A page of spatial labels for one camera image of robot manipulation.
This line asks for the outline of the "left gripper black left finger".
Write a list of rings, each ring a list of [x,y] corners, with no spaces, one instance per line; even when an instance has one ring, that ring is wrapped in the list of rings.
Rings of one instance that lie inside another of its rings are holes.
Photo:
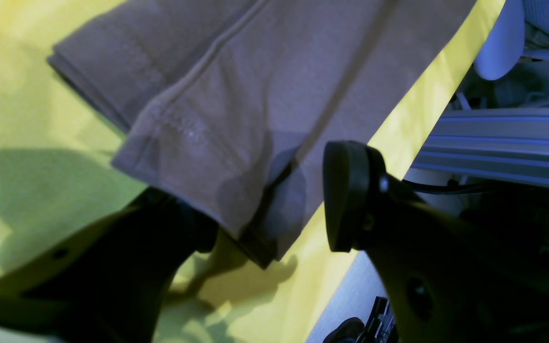
[[[0,277],[0,326],[66,343],[150,343],[176,272],[218,224],[148,188]]]

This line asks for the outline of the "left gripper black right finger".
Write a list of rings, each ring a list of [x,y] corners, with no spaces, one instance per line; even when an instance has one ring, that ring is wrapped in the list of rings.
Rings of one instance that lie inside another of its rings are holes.
[[[403,343],[549,343],[549,269],[427,204],[379,150],[327,143],[323,195],[331,250],[366,252]]]

